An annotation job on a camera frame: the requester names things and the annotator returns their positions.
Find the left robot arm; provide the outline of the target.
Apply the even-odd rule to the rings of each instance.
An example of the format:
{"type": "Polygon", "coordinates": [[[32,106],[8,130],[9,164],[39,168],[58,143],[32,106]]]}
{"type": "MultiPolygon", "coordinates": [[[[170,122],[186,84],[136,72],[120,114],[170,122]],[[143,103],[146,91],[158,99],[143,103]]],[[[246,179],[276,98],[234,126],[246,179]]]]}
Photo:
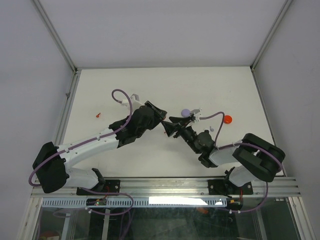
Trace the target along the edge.
{"type": "Polygon", "coordinates": [[[105,179],[97,168],[83,170],[75,165],[105,151],[116,150],[133,143],[147,130],[153,130],[166,118],[167,112],[149,101],[139,104],[126,118],[115,121],[95,136],[86,140],[55,146],[45,143],[35,161],[33,174],[46,194],[63,187],[89,189],[100,194],[105,179]]]}

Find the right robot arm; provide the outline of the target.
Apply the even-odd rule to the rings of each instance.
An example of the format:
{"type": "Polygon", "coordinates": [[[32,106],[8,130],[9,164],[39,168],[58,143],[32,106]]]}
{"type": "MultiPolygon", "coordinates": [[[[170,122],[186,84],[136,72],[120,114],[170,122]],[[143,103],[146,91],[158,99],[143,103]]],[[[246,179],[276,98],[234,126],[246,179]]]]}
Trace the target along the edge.
{"type": "Polygon", "coordinates": [[[236,163],[230,170],[225,171],[222,180],[213,184],[216,195],[230,197],[240,195],[249,183],[260,180],[271,183],[276,174],[283,170],[286,154],[277,146],[267,142],[253,133],[229,145],[217,146],[208,130],[200,133],[192,128],[196,118],[169,117],[169,121],[162,121],[162,126],[168,137],[181,137],[184,142],[198,155],[198,160],[206,168],[236,163]]]}

